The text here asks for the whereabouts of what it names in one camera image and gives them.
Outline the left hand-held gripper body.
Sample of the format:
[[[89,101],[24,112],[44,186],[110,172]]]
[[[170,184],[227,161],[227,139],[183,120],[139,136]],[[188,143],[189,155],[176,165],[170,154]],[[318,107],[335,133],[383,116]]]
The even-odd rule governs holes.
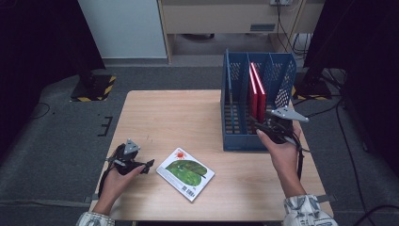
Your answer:
[[[114,153],[107,158],[121,175],[131,172],[133,169],[141,166],[140,162],[136,162],[135,158],[140,147],[135,144],[130,138],[125,143],[122,143],[114,151]]]

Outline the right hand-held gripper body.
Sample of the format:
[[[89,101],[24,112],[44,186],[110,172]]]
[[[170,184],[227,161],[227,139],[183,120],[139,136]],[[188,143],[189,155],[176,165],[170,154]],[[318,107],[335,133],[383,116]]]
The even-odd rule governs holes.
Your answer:
[[[267,122],[266,134],[273,142],[295,144],[297,138],[294,133],[293,121],[308,122],[309,118],[297,113],[291,107],[280,107],[266,111],[264,121]]]

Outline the red illustrated book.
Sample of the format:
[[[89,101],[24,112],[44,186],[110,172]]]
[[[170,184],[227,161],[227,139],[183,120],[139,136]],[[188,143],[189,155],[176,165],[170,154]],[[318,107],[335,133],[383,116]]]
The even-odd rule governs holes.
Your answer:
[[[249,114],[254,119],[257,119],[258,112],[258,92],[255,83],[255,77],[253,75],[252,69],[248,70],[249,80],[248,80],[248,107]]]
[[[253,71],[253,75],[255,77],[256,88],[258,92],[258,112],[257,112],[257,120],[264,121],[264,113],[266,108],[266,91],[263,87],[263,81],[259,74],[258,67],[254,62],[250,63],[250,68]]]

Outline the blue plastic file rack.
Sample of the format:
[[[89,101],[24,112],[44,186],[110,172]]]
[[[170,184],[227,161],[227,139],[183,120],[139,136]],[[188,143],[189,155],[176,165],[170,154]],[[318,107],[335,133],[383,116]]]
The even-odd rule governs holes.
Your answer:
[[[224,55],[220,97],[224,151],[265,152],[249,119],[249,65],[254,63],[266,91],[266,109],[290,103],[296,61],[289,53],[231,52]]]

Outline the white book with green leaf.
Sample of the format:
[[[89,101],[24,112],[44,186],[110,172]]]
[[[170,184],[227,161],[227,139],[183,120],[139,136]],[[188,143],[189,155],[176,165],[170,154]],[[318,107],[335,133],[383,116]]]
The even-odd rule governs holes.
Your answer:
[[[182,148],[176,148],[156,169],[156,172],[190,202],[215,176],[215,172]]]

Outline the person's left hand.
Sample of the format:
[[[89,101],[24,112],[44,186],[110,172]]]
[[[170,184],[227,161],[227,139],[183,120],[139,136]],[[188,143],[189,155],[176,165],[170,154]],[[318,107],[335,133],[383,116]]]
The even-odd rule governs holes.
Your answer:
[[[99,202],[112,206],[124,189],[142,170],[144,170],[144,166],[139,166],[125,175],[119,174],[116,169],[110,170],[105,178]]]

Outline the person's right hand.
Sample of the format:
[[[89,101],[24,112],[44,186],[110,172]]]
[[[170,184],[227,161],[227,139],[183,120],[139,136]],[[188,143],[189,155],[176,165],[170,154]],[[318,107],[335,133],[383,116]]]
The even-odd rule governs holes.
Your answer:
[[[279,177],[285,197],[306,195],[307,192],[297,175],[298,151],[296,146],[289,142],[277,144],[260,129],[257,129],[256,132],[271,155],[271,161]]]

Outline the black stand with striped base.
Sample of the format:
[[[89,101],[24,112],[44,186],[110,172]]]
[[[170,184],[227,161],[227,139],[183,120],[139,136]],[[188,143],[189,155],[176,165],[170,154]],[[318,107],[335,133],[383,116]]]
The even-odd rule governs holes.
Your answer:
[[[294,96],[299,99],[313,98],[317,95],[328,96],[330,91],[322,80],[324,68],[328,63],[331,43],[343,14],[340,0],[325,0],[320,17],[311,38],[311,45],[305,57],[305,72],[295,79]]]
[[[116,77],[110,74],[95,75],[86,62],[74,58],[72,65],[79,75],[79,81],[71,94],[73,102],[104,101],[113,88]]]

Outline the wooden desk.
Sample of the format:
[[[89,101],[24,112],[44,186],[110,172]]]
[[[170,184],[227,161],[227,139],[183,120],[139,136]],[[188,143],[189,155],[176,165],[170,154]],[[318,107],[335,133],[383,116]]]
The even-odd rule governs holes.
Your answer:
[[[182,34],[266,34],[276,52],[294,49],[297,34],[314,31],[325,0],[293,0],[288,7],[270,0],[157,0],[167,59]]]

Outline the dark curtain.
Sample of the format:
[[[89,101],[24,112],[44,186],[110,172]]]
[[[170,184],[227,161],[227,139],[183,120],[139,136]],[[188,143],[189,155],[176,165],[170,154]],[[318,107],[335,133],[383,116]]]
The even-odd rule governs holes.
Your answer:
[[[346,71],[343,96],[366,147],[399,177],[399,0],[326,0],[304,67]]]
[[[0,160],[46,86],[103,67],[78,0],[0,0]]]

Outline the white cabinet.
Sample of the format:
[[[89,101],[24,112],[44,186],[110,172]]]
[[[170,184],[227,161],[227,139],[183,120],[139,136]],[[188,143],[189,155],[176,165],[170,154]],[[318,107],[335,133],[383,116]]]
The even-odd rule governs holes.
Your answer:
[[[166,58],[157,0],[78,0],[102,58]]]

